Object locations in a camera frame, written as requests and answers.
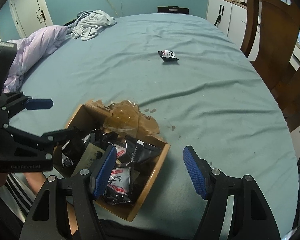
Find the grey crumpled clothing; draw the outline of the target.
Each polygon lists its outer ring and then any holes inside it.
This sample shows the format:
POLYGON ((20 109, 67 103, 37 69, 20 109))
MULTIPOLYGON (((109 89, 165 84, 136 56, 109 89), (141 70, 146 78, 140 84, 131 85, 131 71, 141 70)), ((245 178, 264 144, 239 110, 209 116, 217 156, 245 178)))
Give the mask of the grey crumpled clothing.
POLYGON ((115 18, 102 10, 86 10, 79 12, 74 22, 67 26, 67 34, 73 40, 87 41, 115 24, 115 18))

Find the white cabinet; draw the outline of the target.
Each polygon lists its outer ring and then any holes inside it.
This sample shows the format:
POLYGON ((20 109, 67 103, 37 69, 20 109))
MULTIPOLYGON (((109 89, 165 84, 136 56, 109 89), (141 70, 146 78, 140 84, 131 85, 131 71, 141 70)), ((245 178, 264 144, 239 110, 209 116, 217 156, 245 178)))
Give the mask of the white cabinet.
POLYGON ((247 7, 226 0, 208 0, 206 20, 241 49, 247 26, 247 7))

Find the black white snack packet top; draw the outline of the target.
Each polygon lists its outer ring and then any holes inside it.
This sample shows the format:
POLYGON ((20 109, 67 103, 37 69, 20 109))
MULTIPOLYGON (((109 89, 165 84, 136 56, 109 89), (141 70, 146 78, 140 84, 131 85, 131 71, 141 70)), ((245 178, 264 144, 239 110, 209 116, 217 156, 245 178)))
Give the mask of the black white snack packet top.
POLYGON ((164 62, 175 62, 179 60, 176 57, 175 52, 166 49, 158 51, 158 55, 164 62))

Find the black box behind bed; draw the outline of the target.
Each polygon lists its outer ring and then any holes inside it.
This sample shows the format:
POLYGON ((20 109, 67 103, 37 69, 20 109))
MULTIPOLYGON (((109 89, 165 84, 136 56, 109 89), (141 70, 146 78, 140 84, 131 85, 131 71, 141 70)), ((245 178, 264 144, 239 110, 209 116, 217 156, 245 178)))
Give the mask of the black box behind bed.
POLYGON ((174 13, 174 14, 189 14, 189 8, 174 7, 174 6, 158 6, 157 13, 174 13))

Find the striped trouser leg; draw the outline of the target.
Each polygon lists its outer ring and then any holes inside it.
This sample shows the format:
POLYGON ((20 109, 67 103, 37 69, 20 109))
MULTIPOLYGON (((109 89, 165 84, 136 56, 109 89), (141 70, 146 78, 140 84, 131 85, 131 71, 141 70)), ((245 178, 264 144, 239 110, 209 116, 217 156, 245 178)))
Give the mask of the striped trouser leg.
POLYGON ((6 174, 4 178, 6 180, 0 187, 0 197, 14 215, 24 223, 46 177, 42 172, 34 172, 24 173, 22 179, 15 173, 6 174))

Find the white door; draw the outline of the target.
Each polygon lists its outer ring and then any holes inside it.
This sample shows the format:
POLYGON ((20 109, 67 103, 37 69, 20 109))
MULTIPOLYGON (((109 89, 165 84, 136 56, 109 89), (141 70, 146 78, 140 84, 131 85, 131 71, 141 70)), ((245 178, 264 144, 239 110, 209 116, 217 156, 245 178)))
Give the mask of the white door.
POLYGON ((10 12, 21 38, 53 25, 45 0, 8 0, 10 12))

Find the brown wooden chair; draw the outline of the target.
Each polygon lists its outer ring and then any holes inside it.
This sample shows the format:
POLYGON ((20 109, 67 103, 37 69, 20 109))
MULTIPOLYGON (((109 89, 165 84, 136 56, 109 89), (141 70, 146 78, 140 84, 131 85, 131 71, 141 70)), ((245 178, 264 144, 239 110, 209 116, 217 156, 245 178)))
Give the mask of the brown wooden chair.
POLYGON ((287 81, 287 73, 300 31, 300 8, 291 0, 247 0, 247 25, 241 51, 249 56, 256 35, 260 36, 253 67, 268 89, 274 93, 279 108, 289 108, 300 95, 300 67, 287 81))

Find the lilac duvet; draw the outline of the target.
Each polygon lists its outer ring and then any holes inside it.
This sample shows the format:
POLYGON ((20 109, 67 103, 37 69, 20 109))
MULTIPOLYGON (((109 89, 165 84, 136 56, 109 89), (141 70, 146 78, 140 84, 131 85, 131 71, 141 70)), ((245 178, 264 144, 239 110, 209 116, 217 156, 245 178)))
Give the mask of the lilac duvet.
POLYGON ((68 28, 62 25, 43 27, 27 38, 9 40, 17 45, 17 54, 10 66, 3 92, 16 92, 24 75, 43 57, 53 54, 64 42, 68 28))

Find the beige snack packet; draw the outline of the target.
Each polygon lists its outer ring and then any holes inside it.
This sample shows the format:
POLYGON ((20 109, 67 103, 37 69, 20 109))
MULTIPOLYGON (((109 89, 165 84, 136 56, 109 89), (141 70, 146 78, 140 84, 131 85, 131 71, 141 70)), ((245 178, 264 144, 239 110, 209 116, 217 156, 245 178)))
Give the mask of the beige snack packet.
POLYGON ((102 157, 103 153, 103 149, 89 143, 71 176, 73 177, 82 169, 89 168, 96 159, 102 157))

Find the cardboard box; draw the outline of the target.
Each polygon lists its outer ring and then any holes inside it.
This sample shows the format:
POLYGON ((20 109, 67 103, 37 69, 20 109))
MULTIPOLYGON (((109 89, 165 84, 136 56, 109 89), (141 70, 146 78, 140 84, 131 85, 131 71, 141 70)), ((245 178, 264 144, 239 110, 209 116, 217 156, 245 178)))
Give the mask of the cardboard box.
POLYGON ((105 189, 92 177, 98 205, 132 222, 142 207, 166 159, 170 145, 159 137, 159 125, 129 100, 104 106, 90 100, 79 105, 68 121, 74 138, 55 148, 53 164, 64 177, 73 177, 105 157, 105 189))

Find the black white deer snack packet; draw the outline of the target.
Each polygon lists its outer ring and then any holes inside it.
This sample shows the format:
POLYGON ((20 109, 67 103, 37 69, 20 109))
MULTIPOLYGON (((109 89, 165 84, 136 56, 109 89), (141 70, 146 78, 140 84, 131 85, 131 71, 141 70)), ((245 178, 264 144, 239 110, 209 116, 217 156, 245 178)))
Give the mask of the black white deer snack packet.
POLYGON ((132 167, 116 167, 112 170, 103 194, 107 204, 114 206, 132 203, 133 171, 132 167))

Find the clear plastic wrap on box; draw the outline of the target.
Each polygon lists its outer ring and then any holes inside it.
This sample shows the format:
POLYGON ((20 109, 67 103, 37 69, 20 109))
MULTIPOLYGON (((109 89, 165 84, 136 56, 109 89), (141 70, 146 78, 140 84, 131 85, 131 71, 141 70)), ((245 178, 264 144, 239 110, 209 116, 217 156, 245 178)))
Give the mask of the clear plastic wrap on box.
POLYGON ((118 134, 136 137, 139 127, 139 106, 129 100, 108 106, 110 115, 105 117, 103 127, 118 134))

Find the teal bed sheet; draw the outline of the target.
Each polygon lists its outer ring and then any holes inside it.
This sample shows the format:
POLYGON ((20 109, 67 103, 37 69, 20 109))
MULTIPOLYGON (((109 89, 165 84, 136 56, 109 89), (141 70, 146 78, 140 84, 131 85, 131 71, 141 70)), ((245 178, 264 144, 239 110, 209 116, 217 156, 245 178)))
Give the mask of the teal bed sheet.
POLYGON ((291 228, 298 169, 287 124, 249 60, 203 18, 144 14, 119 18, 89 41, 69 40, 38 63, 22 87, 53 107, 23 111, 11 125, 41 135, 65 127, 77 106, 129 100, 158 123, 170 150, 131 226, 191 239, 205 202, 183 162, 191 145, 212 167, 254 177, 281 236, 291 228), (179 59, 164 62, 158 51, 179 59))

